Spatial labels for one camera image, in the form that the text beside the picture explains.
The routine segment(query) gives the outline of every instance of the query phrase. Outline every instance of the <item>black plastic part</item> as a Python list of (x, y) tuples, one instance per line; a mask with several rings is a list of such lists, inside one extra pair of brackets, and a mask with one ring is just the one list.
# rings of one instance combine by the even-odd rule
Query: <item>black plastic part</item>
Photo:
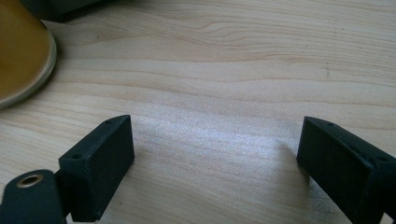
[(36, 170), (6, 185), (1, 224), (66, 223), (54, 174)]
[(129, 115), (108, 119), (60, 159), (54, 175), (37, 170), (6, 185), (0, 224), (99, 220), (134, 161)]
[(353, 133), (305, 117), (297, 162), (352, 223), (396, 219), (396, 159)]
[(109, 0), (21, 0), (40, 20), (65, 21)]
[(103, 122), (62, 155), (58, 175), (75, 195), (73, 220), (99, 220), (133, 161), (129, 115)]

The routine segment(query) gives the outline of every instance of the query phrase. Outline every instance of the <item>yellow object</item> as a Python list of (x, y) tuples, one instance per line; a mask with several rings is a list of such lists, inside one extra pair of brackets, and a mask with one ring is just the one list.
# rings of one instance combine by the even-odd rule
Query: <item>yellow object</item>
[(0, 108), (38, 89), (56, 61), (52, 35), (18, 0), (0, 0)]

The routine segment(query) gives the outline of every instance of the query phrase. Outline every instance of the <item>wood grain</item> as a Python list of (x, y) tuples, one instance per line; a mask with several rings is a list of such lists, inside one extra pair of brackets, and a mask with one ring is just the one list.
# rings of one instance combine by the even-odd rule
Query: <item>wood grain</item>
[(0, 111), (0, 189), (121, 114), (136, 159), (99, 223), (348, 223), (296, 164), (304, 116), (396, 156), (394, 1), (121, 0), (45, 24), (58, 62)]

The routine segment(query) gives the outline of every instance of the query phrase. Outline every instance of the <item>metal ring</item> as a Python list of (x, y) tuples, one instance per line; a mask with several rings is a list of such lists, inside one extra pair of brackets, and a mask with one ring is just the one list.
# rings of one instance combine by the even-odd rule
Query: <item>metal ring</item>
[(18, 182), (17, 187), (21, 189), (29, 188), (43, 180), (43, 178), (44, 176), (41, 174), (28, 175)]

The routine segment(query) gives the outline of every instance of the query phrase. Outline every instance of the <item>wooden surface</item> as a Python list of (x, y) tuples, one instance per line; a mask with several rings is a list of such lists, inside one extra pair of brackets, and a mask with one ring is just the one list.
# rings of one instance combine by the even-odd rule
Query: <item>wooden surface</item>
[(0, 111), (1, 191), (122, 114), (135, 163), (98, 223), (348, 223), (296, 164), (304, 116), (396, 156), (395, 1), (125, 0), (45, 24), (58, 62)]

